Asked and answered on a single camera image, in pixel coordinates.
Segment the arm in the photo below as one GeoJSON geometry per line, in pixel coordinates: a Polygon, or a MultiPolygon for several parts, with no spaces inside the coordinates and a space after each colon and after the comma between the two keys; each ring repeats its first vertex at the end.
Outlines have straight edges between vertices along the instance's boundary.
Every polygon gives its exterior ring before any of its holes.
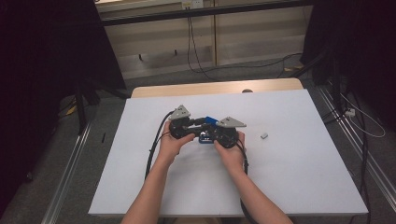
{"type": "MultiPolygon", "coordinates": [[[[244,143],[245,134],[239,133],[239,139],[244,143]]],[[[265,196],[245,174],[242,166],[242,152],[237,146],[227,149],[215,141],[215,148],[220,154],[224,166],[235,183],[242,202],[258,223],[292,223],[285,213],[265,196]]]]}
{"type": "Polygon", "coordinates": [[[183,138],[175,139],[169,133],[169,121],[164,125],[163,134],[157,160],[152,165],[142,189],[125,214],[122,224],[157,223],[169,167],[181,147],[195,137],[192,133],[183,138]]]}

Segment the hand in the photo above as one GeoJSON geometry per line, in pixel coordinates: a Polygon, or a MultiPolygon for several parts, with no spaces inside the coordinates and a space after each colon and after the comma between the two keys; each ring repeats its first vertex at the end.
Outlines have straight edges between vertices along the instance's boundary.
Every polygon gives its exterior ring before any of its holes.
{"type": "MultiPolygon", "coordinates": [[[[238,135],[239,135],[239,140],[244,145],[245,134],[242,132],[238,132],[238,135]]],[[[215,141],[215,148],[220,154],[221,160],[229,173],[233,171],[242,171],[242,172],[244,171],[243,169],[244,158],[241,149],[239,149],[238,146],[234,146],[232,148],[225,148],[218,141],[215,141]]]]}
{"type": "Polygon", "coordinates": [[[175,160],[175,156],[180,152],[181,147],[192,141],[195,137],[195,134],[191,133],[180,139],[176,139],[169,131],[169,124],[170,121],[166,121],[163,126],[160,152],[156,161],[164,161],[170,165],[175,160]]]}

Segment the white table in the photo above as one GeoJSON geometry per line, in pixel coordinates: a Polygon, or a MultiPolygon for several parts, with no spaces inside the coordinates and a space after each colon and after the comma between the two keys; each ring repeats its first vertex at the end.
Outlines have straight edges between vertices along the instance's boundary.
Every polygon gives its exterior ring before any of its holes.
{"type": "MultiPolygon", "coordinates": [[[[367,213],[308,92],[296,90],[128,100],[91,215],[126,213],[143,184],[163,116],[181,104],[192,118],[231,116],[247,124],[240,131],[247,136],[248,175],[286,214],[367,213]],[[263,132],[269,134],[264,140],[263,132]]],[[[242,215],[236,188],[213,146],[197,140],[184,146],[169,170],[160,216],[242,215]]]]}

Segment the electrical outlet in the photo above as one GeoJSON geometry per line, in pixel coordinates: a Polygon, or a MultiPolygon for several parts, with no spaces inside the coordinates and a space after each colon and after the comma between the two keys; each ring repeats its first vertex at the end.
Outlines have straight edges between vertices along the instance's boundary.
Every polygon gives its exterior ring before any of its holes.
{"type": "Polygon", "coordinates": [[[204,0],[192,0],[191,6],[192,6],[192,8],[203,8],[204,0]]]}
{"type": "Polygon", "coordinates": [[[192,8],[191,0],[181,0],[181,9],[186,10],[192,8]]]}
{"type": "Polygon", "coordinates": [[[355,117],[355,109],[347,108],[346,109],[346,115],[350,116],[350,117],[355,117]]]}

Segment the forearm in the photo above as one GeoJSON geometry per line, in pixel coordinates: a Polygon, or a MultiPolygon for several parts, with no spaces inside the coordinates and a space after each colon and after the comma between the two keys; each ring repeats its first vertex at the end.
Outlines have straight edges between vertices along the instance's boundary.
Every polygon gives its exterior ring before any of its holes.
{"type": "Polygon", "coordinates": [[[156,161],[121,223],[157,223],[170,164],[156,161]]]}
{"type": "Polygon", "coordinates": [[[242,202],[258,223],[292,223],[285,213],[262,193],[242,169],[230,171],[230,175],[239,191],[242,202]]]}

